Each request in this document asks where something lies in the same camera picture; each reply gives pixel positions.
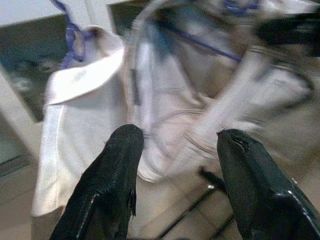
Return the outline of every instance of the floor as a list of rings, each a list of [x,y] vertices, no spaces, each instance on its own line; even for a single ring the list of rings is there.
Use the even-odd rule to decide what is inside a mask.
[[[320,210],[320,163],[313,162],[307,175],[294,176],[301,189],[315,207]],[[149,183],[137,178],[136,217],[129,225],[129,237],[154,238],[179,215],[181,215],[201,194],[208,189],[208,183],[196,173],[190,172],[159,183]],[[30,240],[34,188],[28,189],[13,199],[0,204],[0,239]],[[202,204],[185,216],[163,239],[174,240],[188,237],[191,240],[209,240],[214,232],[232,214],[228,198],[216,191]],[[241,240],[237,224],[232,221],[217,240]]]

